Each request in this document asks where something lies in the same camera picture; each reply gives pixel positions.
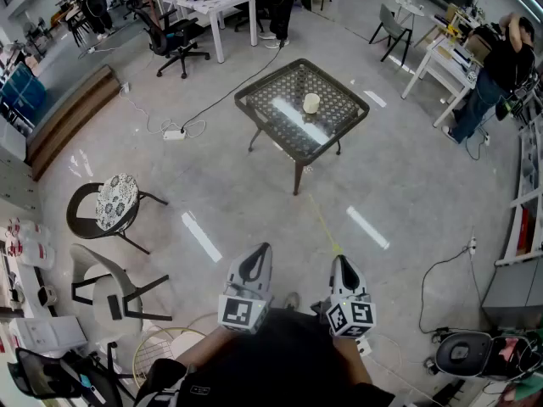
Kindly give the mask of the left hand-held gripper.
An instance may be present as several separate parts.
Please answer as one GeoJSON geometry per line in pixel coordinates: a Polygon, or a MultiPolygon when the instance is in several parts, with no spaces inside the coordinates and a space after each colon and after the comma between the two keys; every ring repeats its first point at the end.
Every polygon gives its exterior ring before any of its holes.
{"type": "Polygon", "coordinates": [[[272,247],[256,244],[230,265],[227,284],[219,296],[218,323],[228,330],[256,334],[271,307],[272,247]]]}

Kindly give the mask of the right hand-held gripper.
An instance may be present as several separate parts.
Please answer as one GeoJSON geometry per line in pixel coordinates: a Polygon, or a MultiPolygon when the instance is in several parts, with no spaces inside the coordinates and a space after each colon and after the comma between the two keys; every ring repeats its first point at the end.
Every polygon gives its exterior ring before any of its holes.
{"type": "Polygon", "coordinates": [[[326,317],[333,337],[361,337],[377,325],[376,305],[367,293],[366,278],[346,256],[334,258],[330,287],[326,317]],[[352,293],[341,294],[343,284],[352,293]]]}

